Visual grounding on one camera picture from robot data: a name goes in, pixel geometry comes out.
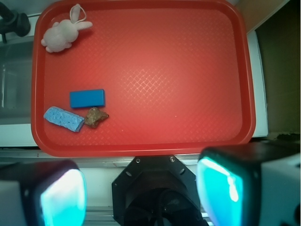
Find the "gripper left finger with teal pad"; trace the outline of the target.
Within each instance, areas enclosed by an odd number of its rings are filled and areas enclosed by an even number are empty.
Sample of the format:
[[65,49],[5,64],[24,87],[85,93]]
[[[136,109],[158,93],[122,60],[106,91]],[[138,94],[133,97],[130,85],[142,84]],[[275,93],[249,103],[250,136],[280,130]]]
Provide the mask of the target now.
[[85,176],[71,160],[0,168],[2,226],[81,226],[86,208]]

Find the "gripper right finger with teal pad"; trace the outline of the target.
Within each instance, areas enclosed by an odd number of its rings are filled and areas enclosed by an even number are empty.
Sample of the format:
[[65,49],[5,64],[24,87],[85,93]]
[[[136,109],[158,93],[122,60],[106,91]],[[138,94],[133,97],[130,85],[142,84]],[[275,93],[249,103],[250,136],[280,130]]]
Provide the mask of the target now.
[[277,141],[205,148],[196,171],[200,202],[215,226],[298,226],[301,147]]

